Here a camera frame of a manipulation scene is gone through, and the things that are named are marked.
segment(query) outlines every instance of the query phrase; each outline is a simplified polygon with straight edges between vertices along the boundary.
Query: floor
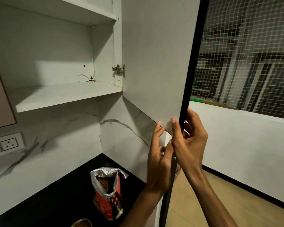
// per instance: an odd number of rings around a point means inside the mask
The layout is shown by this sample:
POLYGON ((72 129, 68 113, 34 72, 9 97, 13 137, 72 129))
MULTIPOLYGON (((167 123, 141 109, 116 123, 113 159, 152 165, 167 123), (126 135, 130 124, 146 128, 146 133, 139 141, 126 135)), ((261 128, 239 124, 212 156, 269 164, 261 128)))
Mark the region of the floor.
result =
MULTIPOLYGON (((214 191, 239 227, 284 227, 284 209, 205 172, 214 191)), ((174 182, 166 227, 207 227, 198 200, 183 171, 174 182)))

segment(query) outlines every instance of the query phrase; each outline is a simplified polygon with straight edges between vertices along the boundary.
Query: hand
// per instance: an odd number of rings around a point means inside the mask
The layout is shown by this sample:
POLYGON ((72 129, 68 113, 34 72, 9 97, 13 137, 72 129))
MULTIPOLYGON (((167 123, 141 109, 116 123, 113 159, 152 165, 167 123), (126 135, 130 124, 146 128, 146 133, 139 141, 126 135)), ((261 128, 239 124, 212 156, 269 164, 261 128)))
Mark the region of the hand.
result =
POLYGON ((190 108, 187 109, 187 118, 184 124, 186 131, 183 134, 176 119, 171 119, 171 123, 174 134, 172 143, 178 163, 184 172, 200 172, 207 132, 199 115, 190 108))
POLYGON ((165 127, 160 128, 160 122, 155 126, 151 148, 148 153, 147 180, 145 189, 161 196, 167 191, 170 185, 171 160, 173 157, 173 146, 168 143, 166 147, 159 146, 159 137, 165 131, 165 127))

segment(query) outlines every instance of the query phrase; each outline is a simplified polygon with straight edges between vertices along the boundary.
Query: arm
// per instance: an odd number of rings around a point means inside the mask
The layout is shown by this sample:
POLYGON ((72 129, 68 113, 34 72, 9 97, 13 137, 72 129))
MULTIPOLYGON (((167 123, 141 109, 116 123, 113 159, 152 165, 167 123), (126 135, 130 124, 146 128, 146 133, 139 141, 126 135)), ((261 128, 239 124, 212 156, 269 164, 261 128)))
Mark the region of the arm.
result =
POLYGON ((186 120, 183 134, 177 120, 171 120, 174 134, 172 141, 174 152, 198 198, 207 223, 209 227, 237 227, 234 219, 213 191, 202 171, 207 132, 201 123, 199 115, 188 108, 186 120))
POLYGON ((162 195, 169 188, 174 149, 171 143, 166 147, 159 146, 159 137, 164 131, 165 127, 160 129, 160 123, 158 123, 148 153, 146 187, 120 227, 143 227, 162 195))

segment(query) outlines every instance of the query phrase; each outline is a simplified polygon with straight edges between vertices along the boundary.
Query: net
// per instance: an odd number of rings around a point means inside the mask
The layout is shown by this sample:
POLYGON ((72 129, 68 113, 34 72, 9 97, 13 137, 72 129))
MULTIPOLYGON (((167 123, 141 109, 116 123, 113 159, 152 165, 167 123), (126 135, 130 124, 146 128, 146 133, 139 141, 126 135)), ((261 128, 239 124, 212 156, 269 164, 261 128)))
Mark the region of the net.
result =
POLYGON ((284 118, 284 0, 210 0, 191 98, 284 118))

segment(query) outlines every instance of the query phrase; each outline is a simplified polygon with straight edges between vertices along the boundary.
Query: countertop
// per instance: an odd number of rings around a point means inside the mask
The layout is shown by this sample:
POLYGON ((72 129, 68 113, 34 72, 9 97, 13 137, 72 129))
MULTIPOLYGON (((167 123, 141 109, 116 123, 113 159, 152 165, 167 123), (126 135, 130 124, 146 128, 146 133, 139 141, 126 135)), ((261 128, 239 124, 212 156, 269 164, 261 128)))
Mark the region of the countertop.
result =
POLYGON ((119 226, 144 187, 143 181, 102 153, 0 215, 0 227, 71 227, 81 218, 88 218, 93 227, 119 226), (120 177, 124 213, 112 222, 93 204, 90 172, 104 166, 120 168, 129 175, 120 177))

